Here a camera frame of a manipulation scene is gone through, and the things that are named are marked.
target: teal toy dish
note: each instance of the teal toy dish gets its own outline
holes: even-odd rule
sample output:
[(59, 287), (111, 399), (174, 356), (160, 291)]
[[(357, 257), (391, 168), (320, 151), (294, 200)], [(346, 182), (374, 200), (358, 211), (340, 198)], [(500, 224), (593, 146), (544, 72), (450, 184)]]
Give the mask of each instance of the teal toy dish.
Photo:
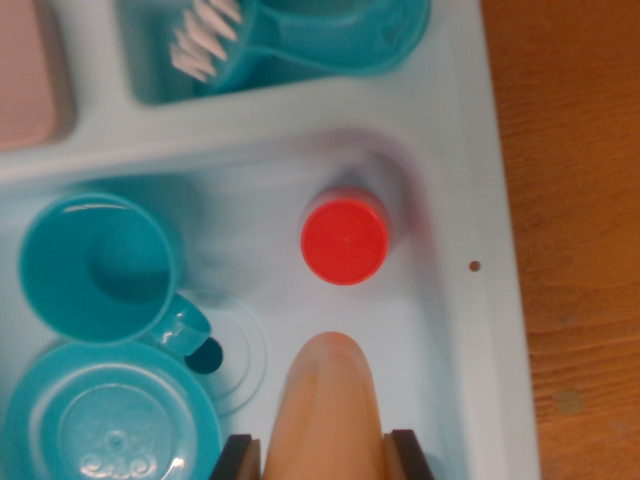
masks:
[(221, 446), (196, 379), (136, 342), (43, 356), (16, 388), (2, 434), (10, 480), (206, 480)]

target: toy kitchen sink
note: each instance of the toy kitchen sink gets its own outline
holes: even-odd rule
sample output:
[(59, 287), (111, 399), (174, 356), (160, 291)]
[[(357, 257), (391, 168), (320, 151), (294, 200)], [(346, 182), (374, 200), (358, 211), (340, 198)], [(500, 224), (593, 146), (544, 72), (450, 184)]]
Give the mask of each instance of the toy kitchen sink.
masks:
[[(389, 73), (284, 71), (216, 96), (158, 78), (145, 8), (166, 3), (53, 2), (77, 123), (59, 143), (0, 153), (2, 418), (60, 341), (21, 291), (25, 232), (53, 200), (99, 189), (182, 234), (184, 294), (224, 351), (200, 376), (223, 436), (251, 433), (265, 448), (295, 354), (336, 330), (369, 359), (383, 430), (413, 429), (437, 480), (539, 479), (478, 2), (434, 0), (421, 43)], [(339, 287), (305, 265), (300, 221), (349, 178), (387, 203), (394, 240), (372, 278)]]

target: red bottle cap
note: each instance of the red bottle cap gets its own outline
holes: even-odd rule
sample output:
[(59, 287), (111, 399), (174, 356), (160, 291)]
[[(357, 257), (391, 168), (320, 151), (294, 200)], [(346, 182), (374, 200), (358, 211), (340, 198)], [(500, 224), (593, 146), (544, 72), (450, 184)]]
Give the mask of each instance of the red bottle cap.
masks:
[(335, 285), (353, 285), (380, 268), (389, 250), (391, 222), (376, 197), (355, 188), (335, 189), (309, 209), (301, 247), (313, 273)]

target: drain hole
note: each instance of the drain hole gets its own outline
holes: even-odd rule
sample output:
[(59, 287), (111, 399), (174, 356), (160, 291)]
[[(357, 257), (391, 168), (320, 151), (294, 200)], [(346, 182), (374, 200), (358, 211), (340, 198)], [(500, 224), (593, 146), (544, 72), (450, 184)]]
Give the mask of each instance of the drain hole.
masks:
[(206, 375), (220, 368), (222, 357), (222, 346), (213, 338), (207, 338), (195, 352), (184, 357), (184, 361), (194, 372)]

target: wood grain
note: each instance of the wood grain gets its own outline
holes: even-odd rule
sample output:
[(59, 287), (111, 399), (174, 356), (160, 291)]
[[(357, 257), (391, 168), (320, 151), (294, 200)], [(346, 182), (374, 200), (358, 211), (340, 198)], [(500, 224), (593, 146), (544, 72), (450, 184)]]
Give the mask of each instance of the wood grain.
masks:
[(640, 478), (640, 2), (485, 0), (545, 480)]

